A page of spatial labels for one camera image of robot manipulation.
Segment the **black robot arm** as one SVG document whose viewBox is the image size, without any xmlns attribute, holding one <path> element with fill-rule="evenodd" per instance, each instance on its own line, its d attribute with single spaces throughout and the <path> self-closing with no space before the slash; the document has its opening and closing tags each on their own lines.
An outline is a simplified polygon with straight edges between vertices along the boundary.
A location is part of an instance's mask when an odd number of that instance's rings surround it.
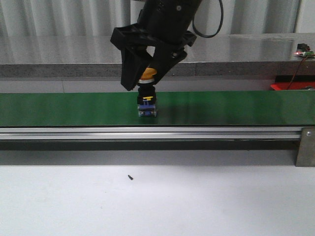
<svg viewBox="0 0 315 236">
<path fill-rule="evenodd" d="M 146 68 L 157 73 L 157 84 L 176 64 L 186 58 L 186 45 L 196 36 L 188 27 L 200 6 L 199 0 L 147 0 L 137 23 L 114 28 L 111 43 L 121 51 L 121 84 L 132 90 Z"/>
</svg>

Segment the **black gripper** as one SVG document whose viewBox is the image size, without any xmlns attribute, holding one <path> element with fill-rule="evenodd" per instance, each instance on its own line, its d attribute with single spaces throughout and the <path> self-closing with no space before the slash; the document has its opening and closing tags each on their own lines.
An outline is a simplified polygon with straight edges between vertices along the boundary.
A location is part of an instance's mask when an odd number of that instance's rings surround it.
<svg viewBox="0 0 315 236">
<path fill-rule="evenodd" d="M 147 67 L 157 71 L 147 84 L 157 84 L 187 57 L 184 47 L 191 47 L 195 40 L 196 35 L 189 30 L 173 42 L 163 39 L 162 36 L 153 36 L 138 24 L 114 28 L 110 42 L 121 50 L 121 85 L 128 91 L 133 90 Z"/>
</svg>

